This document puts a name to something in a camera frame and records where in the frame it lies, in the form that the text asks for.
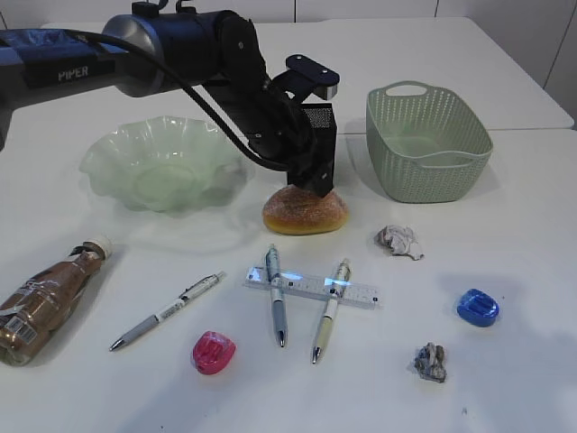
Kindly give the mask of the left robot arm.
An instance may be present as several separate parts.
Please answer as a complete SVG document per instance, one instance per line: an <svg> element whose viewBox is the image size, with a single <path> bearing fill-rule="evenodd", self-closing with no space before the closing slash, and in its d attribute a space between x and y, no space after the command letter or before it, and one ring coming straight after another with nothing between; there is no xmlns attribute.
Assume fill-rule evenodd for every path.
<svg viewBox="0 0 577 433"><path fill-rule="evenodd" d="M334 187L339 75L303 54L267 71L253 22L234 11L200 13L177 2L133 3L102 32L1 33L1 130L15 110L100 88L129 97L181 89L234 146L288 183L324 197Z"/></svg>

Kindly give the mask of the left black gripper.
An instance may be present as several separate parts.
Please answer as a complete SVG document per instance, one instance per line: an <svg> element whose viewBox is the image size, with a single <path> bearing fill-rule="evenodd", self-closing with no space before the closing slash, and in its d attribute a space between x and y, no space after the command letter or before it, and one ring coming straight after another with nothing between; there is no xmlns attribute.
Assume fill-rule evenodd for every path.
<svg viewBox="0 0 577 433"><path fill-rule="evenodd" d="M220 76L211 81L211 98L247 139L240 142L231 127L211 114L233 144L252 161L287 173L287 182L324 198L334 188L334 160L312 164L316 146L312 126L299 101L285 89L285 74L276 78L233 81Z"/></svg>

